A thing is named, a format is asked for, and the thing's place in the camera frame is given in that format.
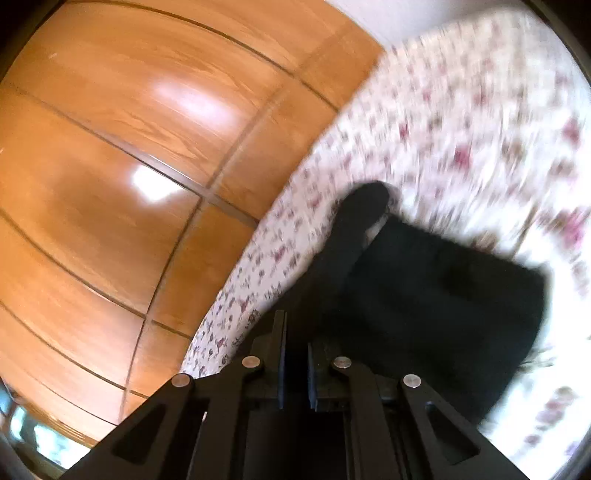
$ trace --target black metal bracket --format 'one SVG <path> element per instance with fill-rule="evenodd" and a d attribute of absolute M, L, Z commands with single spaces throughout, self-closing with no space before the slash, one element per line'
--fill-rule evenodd
<path fill-rule="evenodd" d="M 250 356 L 211 377 L 176 375 L 63 480 L 244 478 L 249 414 L 284 407 L 287 334 L 285 313 L 276 312 L 272 332 L 253 342 Z M 345 450 L 346 469 L 330 478 L 527 480 L 424 380 L 380 377 L 339 354 L 326 340 L 309 345 L 310 406 L 318 418 L 344 420 L 344 437 L 334 438 Z"/>

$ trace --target black cloth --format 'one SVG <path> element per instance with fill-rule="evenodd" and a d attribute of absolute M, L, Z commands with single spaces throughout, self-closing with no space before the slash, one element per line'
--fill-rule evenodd
<path fill-rule="evenodd" d="M 308 270 L 261 317 L 241 345 L 288 313 L 291 389 L 306 391 L 306 345 L 316 335 L 375 374 L 415 373 L 469 421 L 496 403 L 527 356 L 544 310 L 544 278 L 389 217 L 365 248 L 365 232 L 385 212 L 379 182 L 339 206 L 331 234 Z"/>

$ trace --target metal rivet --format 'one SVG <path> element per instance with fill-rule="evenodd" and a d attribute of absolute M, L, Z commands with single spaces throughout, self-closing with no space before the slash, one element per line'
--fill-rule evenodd
<path fill-rule="evenodd" d="M 333 365 L 336 368 L 349 368 L 351 366 L 351 359 L 348 356 L 338 356 L 333 360 Z"/>
<path fill-rule="evenodd" d="M 246 368 L 256 368 L 261 364 L 261 359 L 257 356 L 246 356 L 242 359 L 242 366 Z"/>
<path fill-rule="evenodd" d="M 421 384 L 421 377 L 415 374 L 408 374 L 404 376 L 402 381 L 407 387 L 417 388 Z"/>
<path fill-rule="evenodd" d="M 171 383 L 177 388 L 182 388 L 182 387 L 186 387 L 190 381 L 191 381 L 191 377 L 189 375 L 176 374 L 173 377 L 173 379 L 171 380 Z"/>

